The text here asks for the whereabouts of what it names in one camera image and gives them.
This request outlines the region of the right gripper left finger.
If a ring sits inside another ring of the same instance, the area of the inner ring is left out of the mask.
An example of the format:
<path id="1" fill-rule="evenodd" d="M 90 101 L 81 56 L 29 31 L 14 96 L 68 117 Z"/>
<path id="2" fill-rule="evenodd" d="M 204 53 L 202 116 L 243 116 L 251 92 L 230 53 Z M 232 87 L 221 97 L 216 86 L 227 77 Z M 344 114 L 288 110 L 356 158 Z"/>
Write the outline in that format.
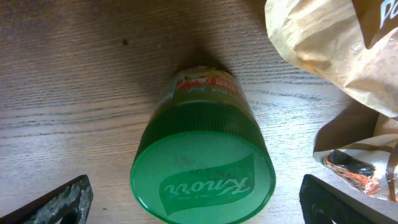
<path id="1" fill-rule="evenodd" d="M 1 218 L 1 224 L 85 224 L 93 201 L 87 175 L 80 175 Z"/>

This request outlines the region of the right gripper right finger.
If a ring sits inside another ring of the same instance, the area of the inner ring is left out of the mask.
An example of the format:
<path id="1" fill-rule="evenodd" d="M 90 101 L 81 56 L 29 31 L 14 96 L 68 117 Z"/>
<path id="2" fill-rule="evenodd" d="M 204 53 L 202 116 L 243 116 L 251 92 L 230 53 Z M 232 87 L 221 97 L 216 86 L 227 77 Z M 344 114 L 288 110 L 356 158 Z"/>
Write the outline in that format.
<path id="1" fill-rule="evenodd" d="M 314 175 L 304 175 L 299 197 L 306 224 L 397 224 Z"/>

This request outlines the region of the green lid Knorr jar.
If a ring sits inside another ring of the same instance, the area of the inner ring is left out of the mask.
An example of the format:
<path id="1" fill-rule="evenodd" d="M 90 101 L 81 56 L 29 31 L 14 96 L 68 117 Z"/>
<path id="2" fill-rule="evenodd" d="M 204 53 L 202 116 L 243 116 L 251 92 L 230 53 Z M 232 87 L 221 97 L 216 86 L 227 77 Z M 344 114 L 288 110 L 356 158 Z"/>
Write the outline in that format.
<path id="1" fill-rule="evenodd" d="M 241 223 L 266 206 L 275 171 L 235 77 L 205 66 L 174 76 L 141 137 L 130 185 L 166 223 Z"/>

